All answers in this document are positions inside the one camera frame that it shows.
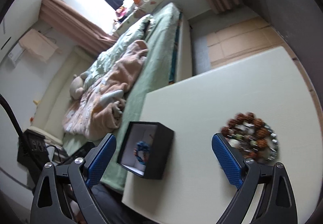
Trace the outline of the black jewelry box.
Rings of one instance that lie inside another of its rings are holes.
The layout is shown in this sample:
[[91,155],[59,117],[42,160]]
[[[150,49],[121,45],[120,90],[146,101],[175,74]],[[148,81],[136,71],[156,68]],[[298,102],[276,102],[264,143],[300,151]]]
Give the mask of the black jewelry box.
[[117,163],[143,179],[161,180],[174,135],[159,122],[130,122]]

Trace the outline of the black digital clock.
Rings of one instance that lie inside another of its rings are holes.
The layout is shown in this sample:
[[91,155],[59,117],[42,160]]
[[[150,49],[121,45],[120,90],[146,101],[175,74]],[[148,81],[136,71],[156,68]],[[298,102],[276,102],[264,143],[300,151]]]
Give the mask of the black digital clock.
[[42,171],[45,163],[50,162],[45,137],[26,129],[19,137],[17,162],[28,169]]

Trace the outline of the pink fleece blanket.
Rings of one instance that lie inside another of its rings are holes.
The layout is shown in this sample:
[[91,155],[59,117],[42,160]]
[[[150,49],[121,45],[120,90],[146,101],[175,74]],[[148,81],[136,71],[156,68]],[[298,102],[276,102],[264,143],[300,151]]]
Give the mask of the pink fleece blanket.
[[136,40],[66,112],[62,126],[66,134],[99,140],[121,125],[128,93],[136,82],[148,53],[148,45]]

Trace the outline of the white plush toy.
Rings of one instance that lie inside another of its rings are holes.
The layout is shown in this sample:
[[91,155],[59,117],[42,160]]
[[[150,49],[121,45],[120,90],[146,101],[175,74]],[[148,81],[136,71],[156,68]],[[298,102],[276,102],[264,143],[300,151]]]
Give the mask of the white plush toy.
[[69,94],[72,99],[78,100],[84,93],[84,81],[88,77],[89,72],[83,72],[79,76],[73,75],[73,81],[69,87]]

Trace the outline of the pink left curtain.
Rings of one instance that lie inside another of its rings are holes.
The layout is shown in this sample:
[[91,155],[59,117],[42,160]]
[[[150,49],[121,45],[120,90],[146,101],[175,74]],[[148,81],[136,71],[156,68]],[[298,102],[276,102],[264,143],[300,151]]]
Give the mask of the pink left curtain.
[[105,33],[63,0],[42,0],[39,18],[94,56],[117,41],[117,37]]

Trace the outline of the green bed mattress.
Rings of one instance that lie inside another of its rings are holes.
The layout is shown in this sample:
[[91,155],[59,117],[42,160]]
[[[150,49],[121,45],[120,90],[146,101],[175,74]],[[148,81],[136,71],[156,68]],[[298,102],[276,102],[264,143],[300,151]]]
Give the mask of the green bed mattress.
[[[175,4],[169,3],[152,15],[155,18],[154,29],[145,39],[139,39],[148,45],[145,63],[130,91],[124,94],[126,104],[121,125],[111,132],[116,136],[117,146],[121,146],[129,123],[140,118],[146,95],[168,86],[176,68],[176,32],[181,11]],[[71,154],[87,141],[89,140],[82,135],[65,133],[64,148]]]

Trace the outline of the light green quilt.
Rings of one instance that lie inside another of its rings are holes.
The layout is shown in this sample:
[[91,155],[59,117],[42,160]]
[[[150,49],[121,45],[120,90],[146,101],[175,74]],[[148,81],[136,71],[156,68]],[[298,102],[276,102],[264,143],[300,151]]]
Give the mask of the light green quilt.
[[136,40],[145,39],[154,27],[155,18],[151,14],[145,15],[130,26],[116,43],[105,52],[102,52],[88,70],[84,72],[84,74],[87,74],[83,84],[84,91],[86,92],[99,78],[112,69],[115,62],[126,53],[130,44]]

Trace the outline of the floral window seat cushion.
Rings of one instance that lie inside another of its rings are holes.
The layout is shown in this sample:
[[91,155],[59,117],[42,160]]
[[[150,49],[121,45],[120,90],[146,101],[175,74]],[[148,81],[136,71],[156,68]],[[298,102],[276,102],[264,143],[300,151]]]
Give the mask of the floral window seat cushion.
[[140,0],[139,4],[132,3],[130,8],[125,9],[125,14],[121,20],[117,20],[113,24],[112,35],[121,36],[132,24],[136,23],[140,18],[153,12],[158,5],[164,0]]

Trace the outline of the dark wardrobe doors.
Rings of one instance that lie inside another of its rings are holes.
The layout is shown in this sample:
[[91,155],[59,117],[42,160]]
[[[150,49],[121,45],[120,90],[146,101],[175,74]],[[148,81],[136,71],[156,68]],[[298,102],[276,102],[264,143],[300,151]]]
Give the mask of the dark wardrobe doors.
[[316,0],[243,0],[267,20],[299,58],[322,99],[322,10]]

